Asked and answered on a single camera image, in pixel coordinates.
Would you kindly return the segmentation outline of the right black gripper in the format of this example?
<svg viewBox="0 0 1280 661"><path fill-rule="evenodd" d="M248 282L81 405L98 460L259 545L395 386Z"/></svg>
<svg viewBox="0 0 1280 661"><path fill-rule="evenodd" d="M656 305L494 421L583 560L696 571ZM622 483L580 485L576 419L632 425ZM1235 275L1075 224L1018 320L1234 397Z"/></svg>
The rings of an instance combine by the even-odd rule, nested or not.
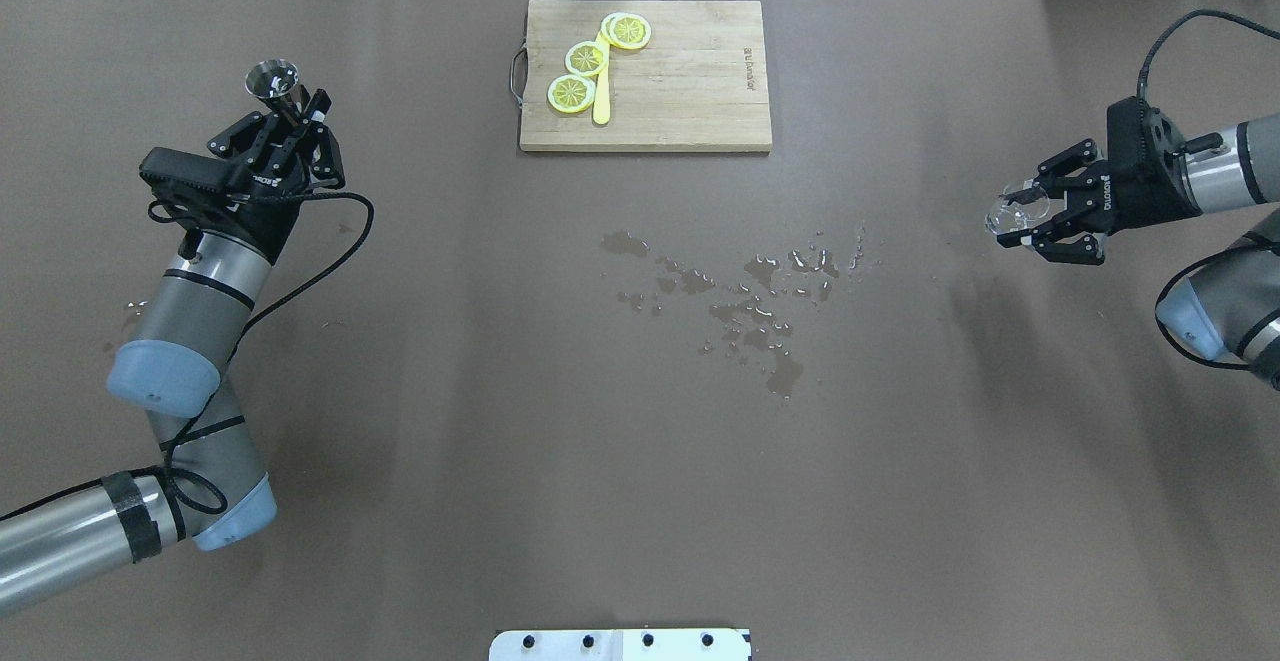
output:
<svg viewBox="0 0 1280 661"><path fill-rule="evenodd" d="M1028 249L1048 263L1097 266L1111 234L1199 216L1178 150L1184 135L1138 97L1106 111L1105 150L1083 140L1038 165L1006 205L1062 200L1064 211L1036 227L998 233L1005 249Z"/></svg>

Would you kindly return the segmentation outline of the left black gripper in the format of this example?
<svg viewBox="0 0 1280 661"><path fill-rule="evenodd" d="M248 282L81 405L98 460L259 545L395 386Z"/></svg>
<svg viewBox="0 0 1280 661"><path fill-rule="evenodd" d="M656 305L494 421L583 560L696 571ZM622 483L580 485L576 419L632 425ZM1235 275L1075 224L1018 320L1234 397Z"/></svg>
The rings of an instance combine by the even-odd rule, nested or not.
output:
<svg viewBox="0 0 1280 661"><path fill-rule="evenodd" d="M317 90L303 108L298 126L275 113L252 111L209 141L219 161L212 177L251 172L248 193L224 222L197 228L247 245L274 264L300 215L300 196L314 190L343 190L346 172L340 145L326 124L332 97Z"/></svg>

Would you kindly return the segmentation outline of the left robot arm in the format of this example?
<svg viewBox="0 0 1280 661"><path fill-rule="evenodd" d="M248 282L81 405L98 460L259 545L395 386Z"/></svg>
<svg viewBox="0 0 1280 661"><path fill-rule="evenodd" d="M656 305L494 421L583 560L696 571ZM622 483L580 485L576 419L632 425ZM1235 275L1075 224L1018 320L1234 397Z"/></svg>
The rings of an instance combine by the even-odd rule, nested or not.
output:
<svg viewBox="0 0 1280 661"><path fill-rule="evenodd" d="M346 178L325 91L257 97L265 110L211 138L207 155L156 147L140 165L148 215L184 236L106 387L145 410L161 457L6 514L4 615L182 541L220 550L276 516L227 369L264 318L259 296L301 206L340 197Z"/></svg>

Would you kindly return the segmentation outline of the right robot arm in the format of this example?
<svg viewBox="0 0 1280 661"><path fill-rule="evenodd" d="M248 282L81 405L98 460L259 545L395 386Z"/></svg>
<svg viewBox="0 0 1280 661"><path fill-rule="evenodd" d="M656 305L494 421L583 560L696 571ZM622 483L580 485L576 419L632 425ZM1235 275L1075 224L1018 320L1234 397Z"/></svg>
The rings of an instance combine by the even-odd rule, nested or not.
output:
<svg viewBox="0 0 1280 661"><path fill-rule="evenodd" d="M1108 108L1103 141L1079 141L1039 163L1030 179L1006 186L986 225L1006 249L1100 265L1124 231L1265 208L1226 249L1171 275L1155 320L1183 357L1276 388L1277 200L1276 115L1184 135L1157 108L1129 97Z"/></svg>

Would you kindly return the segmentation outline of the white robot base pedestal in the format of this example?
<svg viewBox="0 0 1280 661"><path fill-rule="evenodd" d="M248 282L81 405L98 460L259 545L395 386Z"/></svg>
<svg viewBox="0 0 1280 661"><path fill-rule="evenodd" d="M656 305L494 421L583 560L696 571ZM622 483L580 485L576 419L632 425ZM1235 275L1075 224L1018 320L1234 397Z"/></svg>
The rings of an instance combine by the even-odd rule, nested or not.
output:
<svg viewBox="0 0 1280 661"><path fill-rule="evenodd" d="M531 629L500 632L489 660L751 660L735 628Z"/></svg>

